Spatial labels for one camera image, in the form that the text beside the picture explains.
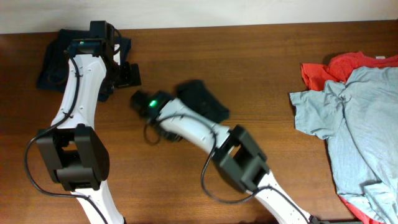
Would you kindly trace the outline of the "dark green t-shirt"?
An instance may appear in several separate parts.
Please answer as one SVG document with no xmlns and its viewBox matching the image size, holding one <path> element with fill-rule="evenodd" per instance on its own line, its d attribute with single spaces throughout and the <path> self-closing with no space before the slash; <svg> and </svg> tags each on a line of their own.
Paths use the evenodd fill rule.
<svg viewBox="0 0 398 224">
<path fill-rule="evenodd" d="M 177 97 L 191 110 L 215 123 L 229 119 L 229 109 L 207 89 L 202 80 L 189 80 L 177 85 Z"/>
</svg>

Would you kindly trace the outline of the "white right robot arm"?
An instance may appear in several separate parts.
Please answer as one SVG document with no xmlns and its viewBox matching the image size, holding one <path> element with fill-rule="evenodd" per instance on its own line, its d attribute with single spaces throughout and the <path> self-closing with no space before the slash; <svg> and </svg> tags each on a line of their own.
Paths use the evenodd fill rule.
<svg viewBox="0 0 398 224">
<path fill-rule="evenodd" d="M 230 128 L 215 123 L 162 91 L 146 100 L 142 114 L 166 133 L 205 151 L 208 155 L 205 165 L 214 164 L 225 182 L 246 194 L 242 199 L 222 199 L 201 184 L 213 200 L 232 205 L 256 199 L 279 223 L 318 223 L 317 218 L 300 208 L 278 184 L 266 164 L 266 155 L 242 126 Z"/>
</svg>

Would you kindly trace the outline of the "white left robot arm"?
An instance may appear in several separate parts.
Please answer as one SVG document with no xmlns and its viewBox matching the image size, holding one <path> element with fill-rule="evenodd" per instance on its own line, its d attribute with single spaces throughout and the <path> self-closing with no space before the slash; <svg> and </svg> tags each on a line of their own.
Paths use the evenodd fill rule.
<svg viewBox="0 0 398 224">
<path fill-rule="evenodd" d="M 120 46 L 105 38 L 77 39 L 68 46 L 68 79 L 50 127 L 33 139 L 58 197 L 80 202 L 90 223 L 125 223 L 108 187 L 110 159 L 95 133 L 98 97 L 111 93 L 120 76 Z"/>
</svg>

